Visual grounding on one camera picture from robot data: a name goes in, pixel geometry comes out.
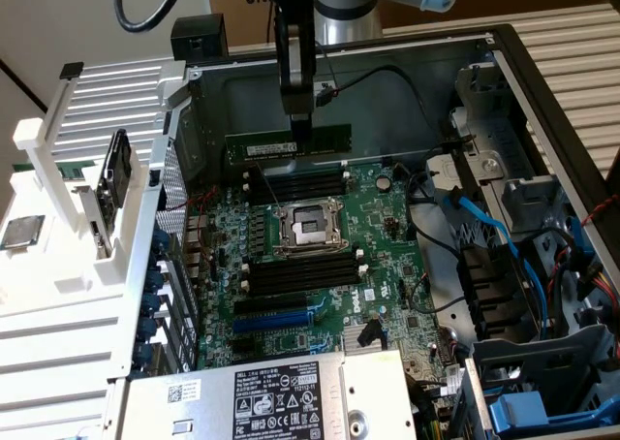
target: red wire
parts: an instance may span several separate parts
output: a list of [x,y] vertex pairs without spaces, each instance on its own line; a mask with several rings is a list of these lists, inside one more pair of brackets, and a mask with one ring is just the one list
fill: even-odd
[[595,215],[603,212],[605,209],[610,207],[614,202],[620,203],[620,196],[619,195],[612,195],[612,196],[610,196],[609,198],[604,200],[602,203],[597,205],[594,209],[592,209],[592,212],[590,212],[590,214],[585,219],[583,219],[581,221],[581,227],[584,227],[585,224],[590,222],[594,218]]

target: black connector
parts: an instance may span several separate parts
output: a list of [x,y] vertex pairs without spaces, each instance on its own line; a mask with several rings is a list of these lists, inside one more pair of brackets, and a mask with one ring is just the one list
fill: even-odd
[[362,348],[370,345],[377,338],[381,340],[381,349],[386,350],[388,348],[388,338],[384,334],[384,330],[381,327],[381,322],[378,319],[371,319],[364,330],[361,331],[357,338],[357,343]]
[[454,186],[452,190],[449,192],[448,199],[449,203],[452,204],[452,207],[455,209],[460,209],[461,204],[459,200],[463,197],[463,190],[461,190],[458,186]]
[[585,273],[577,280],[577,299],[583,301],[594,290],[593,280],[603,271],[603,265],[598,262],[593,262],[588,266]]
[[338,96],[338,92],[331,86],[328,86],[319,92],[315,100],[315,105],[317,108],[322,108],[323,106],[328,105],[336,96]]

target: pcie slot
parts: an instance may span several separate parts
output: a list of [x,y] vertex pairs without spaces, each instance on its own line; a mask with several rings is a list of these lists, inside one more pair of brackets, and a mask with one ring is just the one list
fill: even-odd
[[252,314],[285,309],[305,309],[308,298],[305,295],[284,295],[282,297],[245,299],[234,303],[234,314]]
[[270,316],[236,319],[232,323],[233,333],[307,327],[312,324],[313,314],[307,310],[283,312]]

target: barcode sticker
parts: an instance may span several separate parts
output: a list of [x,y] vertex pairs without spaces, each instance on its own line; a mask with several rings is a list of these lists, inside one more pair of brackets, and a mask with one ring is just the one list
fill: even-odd
[[375,291],[372,288],[367,288],[364,290],[364,299],[366,301],[374,301],[375,300]]
[[269,154],[290,154],[297,152],[296,142],[281,142],[278,144],[261,144],[258,146],[247,146],[248,156],[268,156]]
[[201,399],[201,379],[168,385],[168,403]]

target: blue latch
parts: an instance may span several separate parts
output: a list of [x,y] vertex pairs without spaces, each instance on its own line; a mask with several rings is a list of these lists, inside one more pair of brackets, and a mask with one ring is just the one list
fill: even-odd
[[489,412],[495,432],[502,439],[568,432],[616,424],[620,395],[608,399],[594,411],[548,417],[540,393],[509,393],[491,404]]

